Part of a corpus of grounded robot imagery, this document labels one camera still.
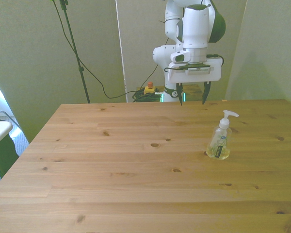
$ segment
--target white wall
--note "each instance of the white wall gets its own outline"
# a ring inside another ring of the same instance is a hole
[[[291,102],[291,0],[248,0],[226,98]]]
[[[80,58],[110,96],[123,94],[115,0],[68,2]],[[84,75],[92,103],[125,101],[125,96],[107,99],[100,84],[86,71]],[[52,1],[0,0],[0,89],[29,141],[60,104],[87,102]]]
[[[152,59],[155,47],[164,45],[164,21],[167,1],[162,0],[117,0],[119,28],[124,62],[127,90],[136,90],[154,70]],[[209,44],[209,54],[224,56],[222,78],[211,84],[209,100],[225,97],[233,57],[242,23],[246,0],[214,0],[214,3],[226,21],[226,33],[215,44]],[[164,85],[164,75],[160,67],[149,79],[155,85]]]

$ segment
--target black cable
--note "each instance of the black cable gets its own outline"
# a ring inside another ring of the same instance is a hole
[[[69,41],[69,39],[68,39],[68,37],[67,37],[67,35],[66,35],[66,33],[65,33],[65,29],[64,29],[64,25],[63,25],[63,22],[62,22],[62,18],[60,17],[60,14],[59,14],[59,11],[58,11],[58,8],[57,8],[57,6],[56,6],[56,3],[55,3],[55,0],[52,0],[53,1],[53,3],[54,3],[54,6],[55,6],[55,8],[56,8],[56,11],[57,11],[57,15],[58,15],[58,17],[59,17],[59,20],[60,20],[60,24],[61,24],[61,26],[62,26],[62,29],[63,29],[63,33],[64,33],[64,36],[65,36],[65,38],[66,38],[66,40],[67,40],[67,42],[68,42],[68,44],[70,45],[70,47],[71,47],[71,49],[73,50],[73,52],[74,52],[74,54],[78,57],[78,59],[79,59],[79,61],[81,62],[81,64],[85,67],[85,69],[88,71],[88,72],[90,72],[91,73],[91,75],[93,75],[94,77],[95,77],[95,79],[100,83],[100,85],[102,86],[102,90],[103,90],[103,93],[105,94],[105,96],[107,97],[107,98],[109,98],[109,99],[115,99],[115,98],[118,98],[118,97],[121,97],[121,96],[123,96],[123,95],[126,95],[127,93],[130,93],[130,92],[136,92],[136,91],[129,91],[129,92],[126,92],[126,93],[124,93],[124,94],[122,94],[122,95],[119,95],[119,96],[116,96],[116,97],[109,97],[107,94],[106,94],[106,92],[105,92],[105,88],[104,88],[104,85],[102,84],[102,82],[86,67],[86,65],[84,65],[84,63],[82,62],[82,60],[79,58],[79,56],[77,55],[77,53],[75,52],[75,50],[73,49],[73,47],[72,47],[72,45],[71,45],[71,43],[70,43],[70,41]]]
[[[105,92],[105,88],[104,88],[104,85],[102,84],[102,82],[101,82],[101,81],[100,81],[100,80],[95,76],[95,74],[93,74],[93,73],[92,73],[92,72],[91,72],[91,71],[86,67],[86,65],[82,62],[82,60],[79,58],[79,56],[78,56],[78,55],[76,54],[76,52],[74,51],[74,49],[73,49],[73,47],[72,47],[72,45],[71,45],[71,43],[70,43],[70,41],[69,41],[69,39],[68,39],[66,33],[65,33],[65,29],[64,29],[64,26],[63,26],[63,22],[62,22],[62,19],[61,19],[61,17],[60,17],[59,11],[58,11],[58,9],[57,9],[56,3],[55,3],[54,0],[52,0],[52,1],[53,1],[53,3],[54,3],[55,8],[56,8],[56,12],[57,12],[57,15],[58,15],[58,18],[59,18],[60,24],[61,24],[61,26],[62,26],[64,36],[65,36],[65,38],[66,38],[68,44],[70,45],[70,47],[71,47],[72,51],[75,53],[75,55],[78,57],[80,63],[81,63],[81,64],[85,67],[85,69],[86,69],[86,70],[87,70],[91,75],[93,75],[94,78],[95,78],[95,79],[100,83],[104,95],[105,95],[107,98],[109,98],[109,99],[115,99],[115,98],[118,98],[118,97],[124,96],[124,95],[126,95],[126,94],[128,94],[128,93],[131,93],[131,92],[137,92],[137,91],[129,91],[129,92],[126,92],[126,93],[124,93],[124,94],[122,94],[122,95],[119,95],[119,96],[116,96],[116,97],[109,97],[109,96],[107,95],[107,93]],[[150,74],[150,76],[149,76],[149,77],[144,81],[144,83],[141,85],[140,89],[141,89],[142,86],[146,83],[146,81],[147,81],[147,80],[152,76],[152,74],[156,71],[157,67],[158,67],[158,65],[156,65],[156,67],[155,67],[155,69],[153,70],[153,72],[152,72],[152,73]]]
[[[222,58],[222,65],[221,66],[223,66],[223,64],[224,64],[224,58],[223,58],[223,56],[218,55],[218,57],[221,57]]]
[[[155,93],[147,93],[144,95],[144,90],[145,88],[142,88],[133,94],[133,102],[155,102],[161,99],[161,95],[157,95]]]

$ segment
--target microphone stand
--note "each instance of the microphone stand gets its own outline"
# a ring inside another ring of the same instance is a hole
[[[64,11],[64,14],[65,14],[65,17],[66,17],[66,21],[67,21],[67,25],[68,25],[69,32],[70,32],[70,37],[71,37],[71,41],[72,41],[74,53],[75,53],[76,58],[77,58],[77,61],[78,61],[79,72],[80,72],[80,75],[81,75],[81,78],[82,78],[83,87],[84,87],[84,91],[85,91],[85,94],[86,94],[87,102],[88,103],[91,103],[90,100],[89,100],[89,96],[88,96],[88,92],[87,92],[87,87],[86,87],[85,79],[84,79],[84,75],[83,75],[84,68],[80,64],[80,59],[79,59],[79,56],[78,56],[76,44],[74,43],[74,39],[73,39],[73,35],[72,35],[70,23],[69,23],[67,11],[66,11],[67,10],[66,5],[68,5],[68,0],[59,0],[59,2],[60,2],[60,6],[62,7],[62,10]]]

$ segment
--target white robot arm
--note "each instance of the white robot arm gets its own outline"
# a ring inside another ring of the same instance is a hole
[[[210,88],[211,81],[220,80],[223,60],[207,55],[207,48],[208,42],[217,42],[224,33],[225,21],[212,0],[168,0],[165,34],[175,45],[153,51],[165,74],[164,101],[179,98],[182,103],[182,83],[207,82]]]

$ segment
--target clear plastic bottle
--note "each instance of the clear plastic bottle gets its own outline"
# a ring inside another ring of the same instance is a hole
[[[219,126],[214,128],[211,141],[206,149],[207,155],[213,159],[223,160],[229,156],[229,140],[232,130],[229,128],[228,116],[239,116],[237,113],[228,110],[224,110],[223,112],[225,113],[225,117],[220,121]]]

